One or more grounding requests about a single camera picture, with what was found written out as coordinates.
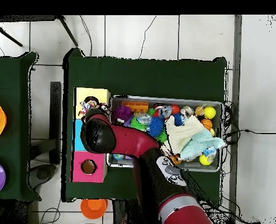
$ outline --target white cloth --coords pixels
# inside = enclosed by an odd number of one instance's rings
[[[185,120],[184,124],[181,126],[175,126],[174,117],[172,115],[165,124],[167,135],[169,135],[170,146],[174,155],[183,150],[193,135],[201,132],[205,128],[193,115]]]

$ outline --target metal tray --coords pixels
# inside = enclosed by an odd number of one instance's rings
[[[110,109],[114,110],[117,106],[121,105],[121,102],[148,102],[149,108],[151,108],[155,103],[161,102],[166,104],[176,104],[179,107],[190,106],[196,108],[197,106],[206,106],[214,107],[216,110],[216,116],[211,120],[212,126],[215,131],[215,136],[223,138],[224,128],[224,105],[221,102],[217,101],[202,101],[202,100],[182,100],[182,99],[167,99],[167,98],[153,98],[153,97],[139,97],[139,96],[119,96],[114,95],[110,98]],[[113,155],[106,155],[107,164],[111,167],[133,167],[132,160],[115,160]],[[199,158],[191,162],[182,162],[178,167],[197,172],[217,172],[221,168],[222,163],[222,149],[217,150],[216,157],[210,166],[203,166],[199,162]]]

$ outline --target dark green surface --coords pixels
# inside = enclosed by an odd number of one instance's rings
[[[108,89],[111,95],[164,97],[223,102],[224,58],[211,61],[84,58],[76,48],[68,57],[68,130],[72,130],[75,87]],[[136,198],[131,169],[109,167],[104,182],[70,182],[72,132],[67,133],[67,198]],[[220,174],[191,172],[206,199],[219,202]]]
[[[29,68],[37,54],[19,58],[0,57],[0,106],[7,117],[0,136],[0,164],[6,172],[6,183],[0,199],[39,200],[27,185],[29,146]]]

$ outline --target blue block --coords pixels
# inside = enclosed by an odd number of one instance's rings
[[[82,120],[75,120],[75,151],[87,151],[81,140]]]

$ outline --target green toy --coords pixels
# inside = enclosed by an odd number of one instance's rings
[[[167,141],[167,133],[165,130],[162,131],[162,133],[155,138],[156,140],[160,142],[166,142]]]
[[[131,120],[131,128],[135,128],[140,131],[146,131],[147,125],[141,124],[136,117]]]
[[[147,111],[148,115],[152,116],[155,113],[155,110],[153,108],[149,108]]]

